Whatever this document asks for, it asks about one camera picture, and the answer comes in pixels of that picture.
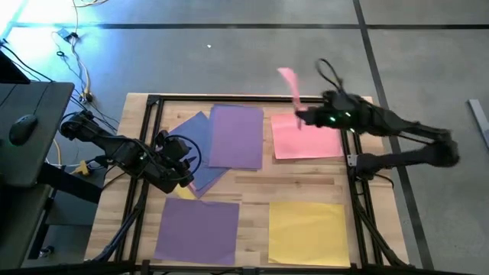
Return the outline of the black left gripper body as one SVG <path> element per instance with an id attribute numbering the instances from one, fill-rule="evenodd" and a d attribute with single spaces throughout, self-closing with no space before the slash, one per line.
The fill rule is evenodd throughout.
<path id="1" fill-rule="evenodd" d="M 190 165 L 184 160 L 192 150 L 182 137 L 160 131 L 154 139 L 155 150 L 151 151 L 151 162 L 154 164 L 156 181 L 152 182 L 165 193 L 171 193 L 180 180 L 192 173 Z"/>

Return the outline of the black crossbar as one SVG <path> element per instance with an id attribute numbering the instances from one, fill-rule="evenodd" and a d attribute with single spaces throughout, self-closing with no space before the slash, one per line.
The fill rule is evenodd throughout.
<path id="1" fill-rule="evenodd" d="M 86 262 L 44 267 L 25 267 L 0 270 L 0 275 L 172 275 L 173 273 L 202 273 L 206 275 L 473 275 L 414 267 L 390 267 L 368 264 L 362 268 L 285 268 L 285 267 L 181 267 L 152 265 L 149 260 L 141 264 L 131 261 Z"/>

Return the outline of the yellow plug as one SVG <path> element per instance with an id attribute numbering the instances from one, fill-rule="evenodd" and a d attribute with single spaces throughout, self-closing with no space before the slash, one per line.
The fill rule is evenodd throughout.
<path id="1" fill-rule="evenodd" d="M 81 160 L 79 166 L 72 172 L 72 174 L 80 174 L 82 176 L 89 176 L 90 173 L 89 165 L 85 160 Z"/>

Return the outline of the purple paper sheet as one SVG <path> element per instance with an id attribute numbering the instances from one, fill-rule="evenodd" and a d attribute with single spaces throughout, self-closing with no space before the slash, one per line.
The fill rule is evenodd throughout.
<path id="1" fill-rule="evenodd" d="M 197 198 L 201 198 L 209 191 L 226 173 L 227 168 L 201 167 L 194 174 L 194 181 L 189 185 L 190 191 Z"/>
<path id="2" fill-rule="evenodd" d="M 166 200 L 154 257 L 198 264 L 233 265 L 239 204 Z"/>
<path id="3" fill-rule="evenodd" d="M 238 170 L 262 168 L 264 112 L 243 105 L 214 105 L 210 112 L 209 165 Z"/>

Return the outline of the blue paper sheet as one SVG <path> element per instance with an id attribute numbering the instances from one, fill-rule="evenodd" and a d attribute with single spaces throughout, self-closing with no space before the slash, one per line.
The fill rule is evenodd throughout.
<path id="1" fill-rule="evenodd" d="M 210 167 L 210 131 L 209 119 L 203 112 L 199 112 L 170 132 L 170 135 L 184 136 L 186 144 L 191 146 L 192 150 L 187 158 L 197 157 L 197 159 L 190 164 L 191 171 L 195 170 L 199 160 L 201 160 L 199 168 Z"/>

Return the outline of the yellow paper sheet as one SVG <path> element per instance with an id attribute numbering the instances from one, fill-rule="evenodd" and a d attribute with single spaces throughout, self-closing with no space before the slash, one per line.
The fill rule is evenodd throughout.
<path id="1" fill-rule="evenodd" d="M 192 190 L 189 187 L 181 187 L 180 185 L 177 185 L 173 192 L 180 199 L 189 199 L 189 200 L 196 199 L 195 195 L 193 194 Z"/>
<path id="2" fill-rule="evenodd" d="M 268 261 L 273 264 L 348 267 L 345 207 L 317 202 L 272 202 Z"/>

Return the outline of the black aluminium table frame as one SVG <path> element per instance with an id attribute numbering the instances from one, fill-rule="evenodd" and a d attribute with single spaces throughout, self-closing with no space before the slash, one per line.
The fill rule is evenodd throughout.
<path id="1" fill-rule="evenodd" d="M 144 118 L 148 98 L 156 99 L 149 107 L 149 118 Z M 239 203 L 239 220 L 235 252 L 235 265 L 239 267 L 322 268 L 323 266 L 304 266 L 268 263 L 269 203 L 279 201 L 322 202 L 342 204 L 345 207 L 346 236 L 348 239 L 349 260 L 361 266 L 355 219 L 352 214 L 351 192 L 344 157 L 316 160 L 275 160 L 270 118 L 292 110 L 290 97 L 278 95 L 177 95 L 177 94 L 138 94 L 129 93 L 118 126 L 118 134 L 130 138 L 141 136 L 150 143 L 157 113 L 160 114 L 160 129 L 172 130 L 198 112 L 210 114 L 214 104 L 244 105 L 258 107 L 264 111 L 264 156 L 262 169 L 229 170 L 215 185 L 203 195 L 204 201 Z M 110 188 L 115 194 L 108 195 L 104 202 L 125 206 L 128 199 L 133 205 L 143 186 L 131 183 L 123 176 Z M 137 264 L 154 256 L 159 234 L 161 214 L 164 210 L 166 194 L 149 185 L 146 205 L 142 215 L 141 230 L 133 241 L 134 228 L 131 227 L 125 245 L 116 252 L 118 260 L 135 259 Z"/>

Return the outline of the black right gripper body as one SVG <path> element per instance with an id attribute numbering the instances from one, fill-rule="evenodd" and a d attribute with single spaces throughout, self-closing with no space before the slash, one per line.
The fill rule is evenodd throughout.
<path id="1" fill-rule="evenodd" d="M 317 107 L 315 116 L 318 128 L 328 127 L 365 132 L 369 119 L 369 102 L 359 95 L 325 91 L 323 104 Z"/>

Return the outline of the pink paper sheet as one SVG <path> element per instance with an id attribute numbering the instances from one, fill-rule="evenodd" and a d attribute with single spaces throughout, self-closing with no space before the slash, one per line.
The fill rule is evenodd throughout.
<path id="1" fill-rule="evenodd" d="M 293 114 L 270 118 L 274 153 L 279 160 L 341 157 L 342 140 L 338 130 L 302 125 Z"/>
<path id="2" fill-rule="evenodd" d="M 296 113 L 306 111 L 307 107 L 303 105 L 302 102 L 300 101 L 298 77 L 295 74 L 295 72 L 289 67 L 279 67 L 277 68 L 277 72 L 283 77 L 284 81 L 286 82 L 286 84 L 290 89 L 297 128 L 301 130 L 302 119 Z"/>

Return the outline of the dark grey desk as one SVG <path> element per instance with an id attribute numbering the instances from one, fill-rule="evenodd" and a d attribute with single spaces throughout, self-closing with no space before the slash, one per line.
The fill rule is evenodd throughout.
<path id="1" fill-rule="evenodd" d="M 53 188 L 99 201 L 99 187 L 45 161 L 73 88 L 70 82 L 0 84 L 0 270 L 22 265 Z M 13 145 L 9 131 L 25 115 L 34 115 L 37 125 L 25 143 Z"/>

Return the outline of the black screen edge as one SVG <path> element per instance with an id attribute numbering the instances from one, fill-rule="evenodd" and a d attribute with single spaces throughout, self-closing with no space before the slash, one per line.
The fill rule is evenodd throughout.
<path id="1" fill-rule="evenodd" d="M 24 75 L 12 60 L 0 51 L 0 83 L 4 84 L 30 84 L 29 78 Z"/>

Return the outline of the grey power adapter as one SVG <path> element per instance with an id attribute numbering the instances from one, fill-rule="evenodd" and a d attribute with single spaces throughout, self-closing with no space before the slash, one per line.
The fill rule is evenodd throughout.
<path id="1" fill-rule="evenodd" d="M 57 34 L 66 42 L 73 42 L 79 37 L 76 32 L 68 31 L 65 28 L 59 29 Z"/>

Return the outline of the grey metal strip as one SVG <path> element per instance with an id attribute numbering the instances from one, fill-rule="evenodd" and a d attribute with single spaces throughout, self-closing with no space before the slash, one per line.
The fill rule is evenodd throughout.
<path id="1" fill-rule="evenodd" d="M 489 151 L 489 120 L 478 99 L 469 99 L 468 105 L 481 132 L 486 148 Z"/>

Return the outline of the black computer mouse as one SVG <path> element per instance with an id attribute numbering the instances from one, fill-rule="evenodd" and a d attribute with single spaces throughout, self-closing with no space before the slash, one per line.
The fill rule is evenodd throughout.
<path id="1" fill-rule="evenodd" d="M 8 138 L 14 146 L 25 144 L 38 123 L 37 116 L 33 114 L 24 115 L 15 121 L 8 133 Z"/>

